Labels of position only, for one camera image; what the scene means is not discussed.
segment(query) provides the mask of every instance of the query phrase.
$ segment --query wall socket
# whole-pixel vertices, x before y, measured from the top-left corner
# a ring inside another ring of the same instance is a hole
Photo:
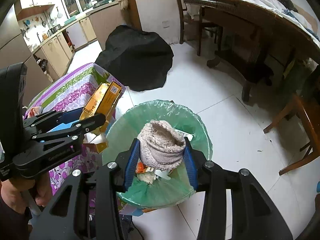
[[[169,21],[163,21],[162,22],[162,27],[165,29],[165,28],[168,28],[170,25],[169,25]]]

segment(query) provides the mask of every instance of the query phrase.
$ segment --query countertop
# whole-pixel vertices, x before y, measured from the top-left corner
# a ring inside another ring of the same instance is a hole
[[[59,33],[63,32],[66,28],[70,27],[71,25],[77,23],[78,21],[88,17],[89,15],[97,12],[97,11],[100,11],[100,10],[103,10],[105,8],[108,8],[110,6],[113,6],[113,5],[116,5],[118,4],[117,1],[114,1],[114,2],[111,2],[111,3],[107,3],[107,4],[104,4],[104,5],[101,5],[97,8],[94,8],[94,9],[90,9],[89,11],[87,11],[84,15],[82,15],[81,17],[79,17],[78,19],[76,19],[75,21],[69,23],[68,25],[66,26],[63,26],[62,29],[58,30],[54,35],[51,35],[49,38],[47,38],[45,41],[42,41],[40,43],[40,45],[38,45],[31,53],[32,54],[35,54],[44,44],[46,44],[48,41],[50,41],[51,39],[53,39],[55,36],[57,36]]]

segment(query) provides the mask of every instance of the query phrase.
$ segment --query rag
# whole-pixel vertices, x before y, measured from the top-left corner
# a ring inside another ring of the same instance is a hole
[[[170,171],[181,163],[186,141],[167,121],[151,120],[137,138],[140,160],[144,165]]]

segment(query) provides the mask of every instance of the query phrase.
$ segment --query small table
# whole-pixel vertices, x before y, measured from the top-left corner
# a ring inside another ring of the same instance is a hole
[[[233,65],[245,78],[242,100],[249,100],[251,86],[264,79],[271,85],[269,77],[273,71],[264,64],[268,50],[276,40],[285,40],[294,49],[289,55],[288,64],[296,49],[320,63],[320,49],[312,38],[289,20],[265,8],[242,0],[183,0],[184,3],[201,5],[203,18],[221,26],[218,31],[216,58],[208,60],[208,67],[215,67],[221,60]],[[223,28],[236,34],[238,44],[229,50],[221,51]],[[250,53],[246,58],[239,56],[239,48],[245,45]]]

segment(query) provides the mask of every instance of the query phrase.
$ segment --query trash can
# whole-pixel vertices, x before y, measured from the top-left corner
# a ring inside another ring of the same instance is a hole
[[[120,152],[127,151],[143,126],[151,120],[165,120],[173,128],[193,134],[191,146],[202,151],[206,159],[212,158],[212,143],[204,123],[189,108],[170,101],[154,100],[129,109],[122,115],[107,134],[108,148],[102,152],[103,165],[114,161]],[[170,174],[171,179],[156,179],[153,184],[139,181],[136,177],[132,186],[118,196],[138,208],[164,208],[188,199],[195,193],[189,184],[188,175],[182,162]]]

